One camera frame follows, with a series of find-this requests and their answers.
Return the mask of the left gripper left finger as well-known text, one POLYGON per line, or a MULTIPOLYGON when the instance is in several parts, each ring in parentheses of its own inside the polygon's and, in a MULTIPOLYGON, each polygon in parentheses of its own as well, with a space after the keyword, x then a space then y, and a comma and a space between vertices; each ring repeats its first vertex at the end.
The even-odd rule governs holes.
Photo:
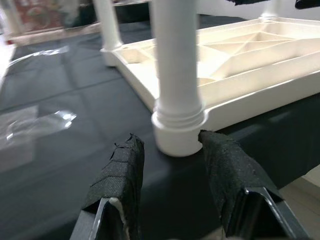
POLYGON ((142 240, 139 209, 144 142, 130 134, 88 189, 71 240, 142 240))

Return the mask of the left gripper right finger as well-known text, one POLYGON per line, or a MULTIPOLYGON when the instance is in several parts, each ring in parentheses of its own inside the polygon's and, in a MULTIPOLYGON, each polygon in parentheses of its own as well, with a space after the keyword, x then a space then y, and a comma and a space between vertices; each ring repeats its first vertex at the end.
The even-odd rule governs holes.
POLYGON ((201 130, 198 141, 227 238, 310 240, 266 171, 235 140, 201 130))

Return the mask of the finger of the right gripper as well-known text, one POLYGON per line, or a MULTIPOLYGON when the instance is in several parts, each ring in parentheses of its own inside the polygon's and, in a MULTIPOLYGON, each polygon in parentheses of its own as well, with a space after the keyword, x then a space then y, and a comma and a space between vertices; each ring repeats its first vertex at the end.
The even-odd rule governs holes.
POLYGON ((235 6, 238 6, 238 5, 256 4, 256 3, 264 2, 265 0, 227 0, 227 1, 234 3, 235 6))
POLYGON ((295 8, 298 10, 320 7, 320 0, 296 0, 295 8))

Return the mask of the white plastic table leg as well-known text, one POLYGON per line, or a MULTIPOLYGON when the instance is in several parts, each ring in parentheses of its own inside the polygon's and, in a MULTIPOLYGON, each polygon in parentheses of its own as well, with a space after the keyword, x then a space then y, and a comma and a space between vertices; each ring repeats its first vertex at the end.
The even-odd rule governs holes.
POLYGON ((103 38, 102 49, 113 51, 123 45, 112 0, 93 0, 103 38))
POLYGON ((267 0, 260 15, 262 19, 271 19, 279 16, 282 0, 267 0))
POLYGON ((188 128, 204 119, 197 90, 196 0, 152 0, 159 97, 157 120, 188 128))

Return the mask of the white plastic children table top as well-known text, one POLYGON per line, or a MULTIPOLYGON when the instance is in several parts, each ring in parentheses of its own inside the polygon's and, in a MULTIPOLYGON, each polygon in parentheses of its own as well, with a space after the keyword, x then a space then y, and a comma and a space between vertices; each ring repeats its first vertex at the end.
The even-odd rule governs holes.
POLYGON ((203 121, 191 127, 168 127, 157 120, 155 36, 101 53, 151 111, 157 148, 173 157, 198 152, 201 130, 218 131, 320 93, 320 20, 256 18, 196 28, 203 121))

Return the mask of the flat clear tape patch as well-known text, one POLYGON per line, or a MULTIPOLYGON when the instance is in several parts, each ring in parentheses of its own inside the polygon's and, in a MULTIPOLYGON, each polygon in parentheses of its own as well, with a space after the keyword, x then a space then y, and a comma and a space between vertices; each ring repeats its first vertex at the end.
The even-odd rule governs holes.
POLYGON ((37 105, 0 114, 0 173, 32 162, 36 141, 70 128, 76 117, 69 110, 39 116, 37 105))

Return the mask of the black bag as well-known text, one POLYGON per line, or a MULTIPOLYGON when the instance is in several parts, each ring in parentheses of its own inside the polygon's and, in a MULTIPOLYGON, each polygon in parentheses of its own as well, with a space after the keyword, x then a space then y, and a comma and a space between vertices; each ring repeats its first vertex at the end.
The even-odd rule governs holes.
POLYGON ((91 25, 97 21, 93 0, 61 0, 59 12, 66 29, 91 25))

